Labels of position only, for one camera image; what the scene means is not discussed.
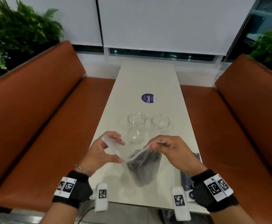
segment white roller blind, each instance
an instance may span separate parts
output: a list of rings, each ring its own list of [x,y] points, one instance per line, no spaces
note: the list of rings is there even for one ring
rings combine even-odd
[[[104,46],[226,55],[255,0],[98,0]]]
[[[64,28],[64,37],[72,44],[102,46],[95,0],[21,0],[37,12],[56,8],[55,19]],[[7,0],[12,7],[15,0]]]

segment purple sticker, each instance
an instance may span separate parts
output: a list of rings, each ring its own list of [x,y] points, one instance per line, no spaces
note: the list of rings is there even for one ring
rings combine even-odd
[[[151,93],[143,94],[141,98],[145,103],[149,103],[149,104],[154,103],[156,100],[156,97]]]

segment person's left hand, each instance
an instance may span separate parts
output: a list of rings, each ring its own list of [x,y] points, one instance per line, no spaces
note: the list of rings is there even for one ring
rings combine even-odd
[[[115,131],[107,131],[96,139],[85,157],[79,163],[79,166],[86,170],[88,173],[93,175],[98,169],[104,166],[106,163],[123,163],[123,160],[117,155],[110,155],[105,153],[105,149],[108,147],[105,142],[103,142],[102,137],[108,135],[109,137],[115,139],[115,141],[121,145],[125,143],[121,140],[121,135]],[[80,169],[75,168],[76,171],[83,173]]]

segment white table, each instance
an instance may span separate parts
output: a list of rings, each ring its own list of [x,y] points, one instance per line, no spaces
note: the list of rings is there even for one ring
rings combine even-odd
[[[142,100],[142,95],[147,93],[154,95],[153,103]],[[138,145],[133,145],[126,139],[127,116],[135,111],[143,112],[147,117],[146,138]],[[117,131],[126,142],[125,147],[118,146],[118,149],[128,156],[135,149],[143,148],[149,141],[150,122],[156,113],[169,117],[170,128],[167,134],[181,136],[193,152],[199,152],[174,66],[159,62],[124,61],[93,140],[105,131]],[[170,187],[181,185],[179,170],[165,156],[162,156],[157,178],[142,188],[135,185],[124,164],[106,164],[89,182],[92,188],[98,183],[107,183],[110,202],[167,209],[173,209]],[[189,204],[189,208],[192,212],[208,213],[205,208],[196,204]]]

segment hand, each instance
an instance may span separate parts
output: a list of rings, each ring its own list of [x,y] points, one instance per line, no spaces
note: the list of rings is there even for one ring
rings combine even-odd
[[[106,163],[123,163],[123,160],[117,155],[110,155],[105,153],[105,149],[108,147],[105,142],[103,142],[102,137],[108,135],[109,137],[115,139],[115,141],[121,145],[125,143],[120,139],[121,135],[115,131],[107,131],[96,139],[85,157],[80,162],[79,166],[85,169],[88,173],[93,175],[98,169],[104,166]]]
[[[190,177],[200,174],[207,168],[198,160],[187,144],[179,136],[159,135],[151,139],[147,145],[152,142],[165,142],[151,144],[151,149],[164,154],[168,161],[177,169],[188,174]]]

